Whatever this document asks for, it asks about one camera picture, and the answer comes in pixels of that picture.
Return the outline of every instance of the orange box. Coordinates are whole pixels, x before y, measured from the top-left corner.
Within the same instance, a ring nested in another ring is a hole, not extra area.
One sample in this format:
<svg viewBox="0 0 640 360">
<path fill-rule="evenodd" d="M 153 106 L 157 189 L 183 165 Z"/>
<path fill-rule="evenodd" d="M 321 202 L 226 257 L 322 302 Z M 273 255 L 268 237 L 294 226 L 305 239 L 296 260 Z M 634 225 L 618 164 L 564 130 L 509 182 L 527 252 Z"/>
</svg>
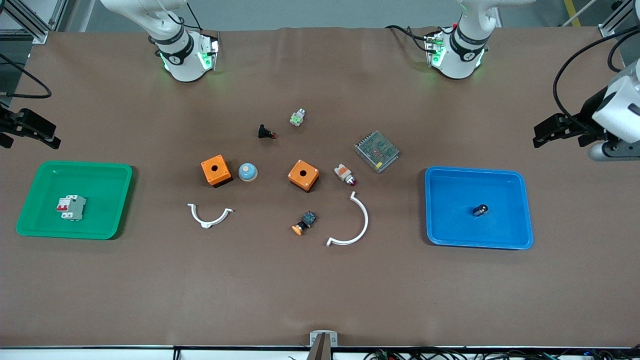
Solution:
<svg viewBox="0 0 640 360">
<path fill-rule="evenodd" d="M 231 172 L 229 171 L 227 163 L 222 155 L 214 156 L 209 160 L 205 160 L 201 165 L 202 171 L 204 171 L 204 176 L 207 178 L 207 182 L 215 188 L 234 179 L 231 176 Z"/>
<path fill-rule="evenodd" d="M 302 190 L 310 192 L 319 176 L 320 171 L 318 169 L 302 160 L 298 160 L 289 172 L 289 181 Z"/>
</svg>

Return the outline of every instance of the semicircular white bracket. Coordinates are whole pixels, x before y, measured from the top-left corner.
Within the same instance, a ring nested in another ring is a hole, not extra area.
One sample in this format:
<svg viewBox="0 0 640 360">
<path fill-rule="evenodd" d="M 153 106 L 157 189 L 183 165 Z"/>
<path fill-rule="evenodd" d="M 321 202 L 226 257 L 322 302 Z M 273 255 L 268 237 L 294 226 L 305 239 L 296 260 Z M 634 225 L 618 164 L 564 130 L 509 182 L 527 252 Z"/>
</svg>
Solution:
<svg viewBox="0 0 640 360">
<path fill-rule="evenodd" d="M 187 204 L 187 206 L 189 206 L 191 208 L 191 214 L 193 215 L 193 218 L 196 219 L 196 221 L 200 223 L 200 226 L 202 226 L 203 229 L 208 229 L 208 228 L 212 227 L 213 225 L 220 224 L 222 222 L 222 220 L 224 220 L 227 217 L 227 215 L 229 215 L 229 213 L 233 213 L 234 212 L 233 209 L 228 209 L 227 208 L 222 213 L 222 215 L 220 215 L 220 217 L 217 218 L 216 220 L 213 220 L 213 221 L 202 221 L 198 217 L 198 214 L 196 213 L 195 204 Z"/>
<path fill-rule="evenodd" d="M 362 202 L 360 202 L 360 200 L 356 199 L 356 192 L 352 192 L 351 193 L 351 197 L 350 197 L 351 201 L 355 202 L 358 206 L 360 206 L 360 209 L 362 210 L 362 213 L 364 214 L 364 228 L 362 229 L 362 231 L 360 231 L 360 235 L 356 236 L 355 238 L 351 239 L 351 240 L 338 240 L 338 239 L 334 239 L 334 238 L 329 238 L 329 241 L 326 242 L 326 246 L 329 247 L 331 246 L 331 244 L 336 244 L 336 245 L 351 245 L 352 243 L 358 241 L 362 235 L 364 235 L 364 232 L 367 230 L 367 226 L 369 226 L 369 214 L 367 213 L 367 209 L 364 207 L 364 204 L 362 204 Z"/>
</svg>

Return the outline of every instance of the cable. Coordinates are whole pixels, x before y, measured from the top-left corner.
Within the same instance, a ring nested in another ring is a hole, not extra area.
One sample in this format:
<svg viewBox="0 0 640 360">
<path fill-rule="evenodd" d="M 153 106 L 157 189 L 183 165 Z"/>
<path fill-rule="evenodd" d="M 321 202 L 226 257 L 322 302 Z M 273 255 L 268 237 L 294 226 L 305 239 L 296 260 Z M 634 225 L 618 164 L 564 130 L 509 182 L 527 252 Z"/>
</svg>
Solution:
<svg viewBox="0 0 640 360">
<path fill-rule="evenodd" d="M 193 20 L 196 20 L 196 24 L 198 24 L 198 29 L 200 29 L 200 31 L 202 31 L 202 27 L 200 26 L 200 21 L 198 21 L 198 18 L 196 17 L 196 14 L 193 13 L 193 10 L 191 9 L 191 4 L 187 3 L 187 7 L 189 8 L 189 12 L 191 13 L 191 16 L 193 16 Z"/>
<path fill-rule="evenodd" d="M 430 50 L 430 49 L 426 49 L 426 48 L 422 47 L 418 43 L 418 40 L 424 41 L 424 39 L 426 37 L 430 37 L 430 36 L 432 36 L 434 34 L 437 34 L 437 33 L 441 32 L 441 31 L 443 31 L 443 29 L 440 26 L 438 26 L 437 30 L 432 31 L 430 33 L 425 34 L 424 36 L 419 37 L 419 36 L 413 34 L 413 31 L 411 30 L 411 27 L 409 27 L 409 26 L 407 26 L 406 30 L 401 28 L 401 27 L 399 27 L 398 25 L 389 25 L 389 26 L 386 26 L 385 29 L 397 29 L 397 30 L 402 31 L 403 34 L 405 34 L 406 36 L 410 37 L 413 40 L 413 43 L 418 47 L 418 49 L 424 51 L 425 53 L 429 53 L 429 54 L 435 54 L 436 52 L 434 50 Z"/>
<path fill-rule="evenodd" d="M 202 30 L 202 28 L 200 27 L 200 24 L 198 23 L 198 26 L 191 26 L 191 25 L 186 25 L 184 23 L 184 18 L 178 16 L 178 19 L 180 19 L 180 21 L 174 19 L 171 16 L 171 13 L 164 7 L 164 5 L 162 4 L 162 2 L 160 2 L 160 0 L 156 0 L 158 5 L 160 5 L 160 8 L 162 8 L 162 10 L 164 11 L 164 13 L 169 16 L 169 19 L 171 19 L 171 21 L 173 21 L 174 23 L 178 24 L 178 25 L 182 25 L 185 28 L 189 28 L 189 29 L 198 29 L 198 30 Z M 189 3 L 187 3 L 187 6 L 189 7 L 189 11 L 191 11 L 191 6 L 189 5 Z"/>
<path fill-rule="evenodd" d="M 406 360 L 404 358 L 404 356 L 402 356 L 402 354 L 400 354 L 399 352 L 395 352 L 395 351 L 391 351 L 389 352 L 389 354 L 395 359 L 395 360 Z"/>
<path fill-rule="evenodd" d="M 566 353 L 568 353 L 569 351 L 573 350 L 572 348 L 567 348 L 565 351 L 562 352 L 562 354 L 556 356 L 558 358 L 560 358 L 561 356 L 565 355 Z"/>
<path fill-rule="evenodd" d="M 608 360 L 614 360 L 615 359 L 615 357 L 613 357 L 613 355 L 610 352 L 606 351 L 606 350 L 602 350 L 600 352 L 600 355 L 602 355 L 602 354 L 605 354 L 605 356 L 603 356 L 605 359 L 608 359 Z"/>
<path fill-rule="evenodd" d="M 563 112 L 563 114 L 564 114 L 567 118 L 569 118 L 569 120 L 571 120 L 574 124 L 576 124 L 576 125 L 580 126 L 583 130 L 587 131 L 588 133 L 595 134 L 595 133 L 596 133 L 596 131 L 595 131 L 595 130 L 593 130 L 593 129 L 591 129 L 591 127 L 590 127 L 590 126 L 587 126 L 587 125 L 585 125 L 585 124 L 583 124 L 583 123 L 581 123 L 581 122 L 578 122 L 578 121 L 575 119 L 575 117 L 573 117 L 573 115 L 569 114 L 569 111 L 567 111 L 567 109 L 562 105 L 562 102 L 560 101 L 560 98 L 558 97 L 558 89 L 557 89 L 558 81 L 560 80 L 560 77 L 561 77 L 561 76 L 562 76 L 562 74 L 564 73 L 564 70 L 567 68 L 567 66 L 569 66 L 569 64 L 571 64 L 571 61 L 573 61 L 574 59 L 576 59 L 580 54 L 584 53 L 585 51 L 587 51 L 587 50 L 591 49 L 592 47 L 594 47 L 594 46 L 596 46 L 596 45 L 598 45 L 598 44 L 601 44 L 601 43 L 603 43 L 603 42 L 605 42 L 605 41 L 607 41 L 607 40 L 611 40 L 611 39 L 613 39 L 613 38 L 616 38 L 616 37 L 618 37 L 618 36 L 620 36 L 620 35 L 628 34 L 628 33 L 632 32 L 632 31 L 634 31 L 634 30 L 636 30 L 636 29 L 637 29 L 637 26 L 634 26 L 634 27 L 632 27 L 632 28 L 625 29 L 625 30 L 621 31 L 619 34 L 611 35 L 611 36 L 608 36 L 608 37 L 603 37 L 603 38 L 601 38 L 600 40 L 596 40 L 596 41 L 594 41 L 594 42 L 590 43 L 589 45 L 587 45 L 587 46 L 583 47 L 582 49 L 578 50 L 575 54 L 573 54 L 573 55 L 569 58 L 569 60 L 567 60 L 567 61 L 564 63 L 564 65 L 562 65 L 562 67 L 560 68 L 560 71 L 558 71 L 558 74 L 556 75 L 556 78 L 554 79 L 554 86 L 553 86 L 553 91 L 554 91 L 554 100 L 556 101 L 556 104 L 558 105 L 558 108 L 560 109 L 560 111 L 562 111 L 562 112 Z"/>
<path fill-rule="evenodd" d="M 376 352 L 370 352 L 367 355 L 364 355 L 364 357 L 362 358 L 362 360 L 376 360 L 378 357 L 376 356 Z"/>
<path fill-rule="evenodd" d="M 431 49 L 426 49 L 422 46 L 420 46 L 420 44 L 418 43 L 418 40 L 416 40 L 416 36 L 413 34 L 413 32 L 411 31 L 411 27 L 407 26 L 406 30 L 409 31 L 409 36 L 411 36 L 411 38 L 413 39 L 413 42 L 415 43 L 415 45 L 418 47 L 418 49 L 424 51 L 425 53 L 429 53 L 429 54 L 435 54 L 436 51 L 435 50 L 431 50 Z"/>
<path fill-rule="evenodd" d="M 451 348 L 417 347 L 411 348 L 406 352 L 410 355 L 409 360 L 434 360 L 438 356 L 444 360 L 468 360 L 465 355 Z"/>
<path fill-rule="evenodd" d="M 47 92 L 46 95 L 30 95 L 30 94 L 16 94 L 15 92 L 0 92 L 0 95 L 5 95 L 7 97 L 21 97 L 24 99 L 46 99 L 48 97 L 51 97 L 51 90 L 42 81 L 40 81 L 35 76 L 31 75 L 31 73 L 28 72 L 27 70 L 24 70 L 23 67 L 13 62 L 13 60 L 7 58 L 3 53 L 0 53 L 0 58 L 2 58 L 7 63 L 11 64 L 16 69 L 20 70 L 23 74 L 29 76 L 31 79 L 33 79 L 33 81 L 35 81 L 40 86 L 42 86 L 44 90 Z"/>
<path fill-rule="evenodd" d="M 609 56 L 607 57 L 607 65 L 609 66 L 609 68 L 612 71 L 615 72 L 621 72 L 622 69 L 618 69 L 617 67 L 615 67 L 613 65 L 613 54 L 616 52 L 616 50 L 618 49 L 618 47 L 620 45 L 622 45 L 623 42 L 627 41 L 628 38 L 634 36 L 635 34 L 640 33 L 640 30 L 635 30 L 632 33 L 626 34 L 624 37 L 622 37 L 618 42 L 616 42 L 616 45 L 613 45 L 613 47 L 611 48 L 611 51 L 609 51 Z"/>
<path fill-rule="evenodd" d="M 402 32 L 403 32 L 406 36 L 408 36 L 408 37 L 413 37 L 413 38 L 415 38 L 416 40 L 424 40 L 424 37 L 422 37 L 422 38 L 421 38 L 421 37 L 417 37 L 417 36 L 415 36 L 413 33 L 410 33 L 409 31 L 407 31 L 407 30 L 405 30 L 405 29 L 403 29 L 403 28 L 399 27 L 398 25 L 389 25 L 389 26 L 385 27 L 385 29 L 396 29 L 396 30 L 400 30 L 400 31 L 402 31 Z"/>
</svg>

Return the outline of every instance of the green tray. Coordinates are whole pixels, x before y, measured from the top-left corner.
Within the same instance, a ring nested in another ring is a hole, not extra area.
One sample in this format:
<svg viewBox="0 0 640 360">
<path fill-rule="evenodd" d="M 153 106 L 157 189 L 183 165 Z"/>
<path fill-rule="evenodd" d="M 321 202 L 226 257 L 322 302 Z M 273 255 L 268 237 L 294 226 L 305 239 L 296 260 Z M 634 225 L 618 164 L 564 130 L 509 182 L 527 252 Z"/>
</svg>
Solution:
<svg viewBox="0 0 640 360">
<path fill-rule="evenodd" d="M 133 171 L 126 164 L 47 161 L 40 166 L 15 230 L 23 236 L 108 240 L 118 231 Z M 80 221 L 64 220 L 58 199 L 86 199 Z"/>
</svg>

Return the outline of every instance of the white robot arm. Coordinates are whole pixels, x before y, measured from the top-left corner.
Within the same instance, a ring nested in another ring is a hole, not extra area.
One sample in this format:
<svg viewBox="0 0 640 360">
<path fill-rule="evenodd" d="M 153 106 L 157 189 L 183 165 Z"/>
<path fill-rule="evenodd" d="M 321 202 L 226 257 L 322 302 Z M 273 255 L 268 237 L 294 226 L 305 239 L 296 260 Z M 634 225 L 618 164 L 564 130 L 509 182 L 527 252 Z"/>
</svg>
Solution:
<svg viewBox="0 0 640 360">
<path fill-rule="evenodd" d="M 101 0 L 112 12 L 129 18 L 160 49 L 164 68 L 178 81 L 194 81 L 215 66 L 218 39 L 188 31 L 175 19 L 187 0 Z"/>
<path fill-rule="evenodd" d="M 635 1 L 634 9 L 640 26 L 639 0 Z M 629 28 L 619 35 L 628 33 L 631 36 L 638 32 L 636 28 Z M 614 37 L 612 35 L 599 41 Z M 587 99 L 579 113 L 569 116 L 565 109 L 561 109 L 562 113 L 554 114 L 534 127 L 534 147 L 541 147 L 552 140 L 578 136 L 581 147 L 604 140 L 589 149 L 592 160 L 640 160 L 640 60 L 625 67 L 607 87 Z"/>
<path fill-rule="evenodd" d="M 480 66 L 480 59 L 496 19 L 492 8 L 531 4 L 536 0 L 455 0 L 462 7 L 458 25 L 446 28 L 427 40 L 428 63 L 444 76 L 463 79 Z"/>
</svg>

